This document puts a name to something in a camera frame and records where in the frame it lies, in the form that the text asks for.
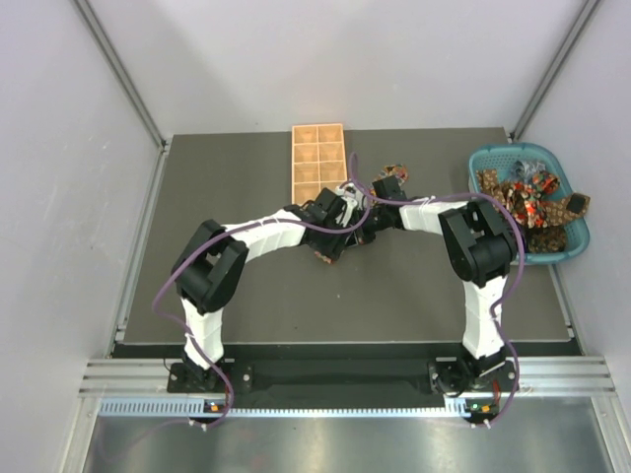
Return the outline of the colourful banana print tie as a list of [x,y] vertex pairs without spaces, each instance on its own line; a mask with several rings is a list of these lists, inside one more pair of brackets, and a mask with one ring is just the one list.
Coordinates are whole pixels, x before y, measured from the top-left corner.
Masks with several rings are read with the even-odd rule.
[[399,184],[402,185],[408,180],[409,172],[407,167],[402,164],[384,166],[379,173],[379,179],[385,179],[390,176],[394,176]]

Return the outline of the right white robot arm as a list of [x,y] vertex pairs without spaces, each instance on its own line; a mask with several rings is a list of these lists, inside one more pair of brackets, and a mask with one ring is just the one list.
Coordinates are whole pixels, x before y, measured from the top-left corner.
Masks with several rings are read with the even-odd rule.
[[393,175],[374,181],[372,187],[377,202],[362,227],[363,234],[370,238],[379,231],[396,228],[439,235],[462,281],[462,354],[448,364],[430,365],[433,388],[452,397],[485,388],[506,362],[500,299],[518,252],[507,223],[483,198],[464,202],[410,200]]

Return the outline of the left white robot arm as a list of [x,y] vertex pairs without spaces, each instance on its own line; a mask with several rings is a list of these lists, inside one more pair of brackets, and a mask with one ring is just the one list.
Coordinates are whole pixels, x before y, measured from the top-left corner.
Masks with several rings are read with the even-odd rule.
[[189,378],[202,390],[223,381],[221,339],[223,309],[233,298],[245,265],[267,253],[301,245],[332,263],[355,243],[356,226],[368,199],[348,184],[325,188],[316,199],[290,204],[274,214],[242,225],[203,222],[172,272],[188,327],[182,355]]

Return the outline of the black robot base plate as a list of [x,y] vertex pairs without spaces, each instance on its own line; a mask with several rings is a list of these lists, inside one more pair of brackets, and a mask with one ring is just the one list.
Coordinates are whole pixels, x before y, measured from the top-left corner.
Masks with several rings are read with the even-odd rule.
[[445,394],[507,394],[503,354],[477,362],[456,343],[228,344],[214,369],[174,363],[167,391],[219,397],[237,408],[420,407]]

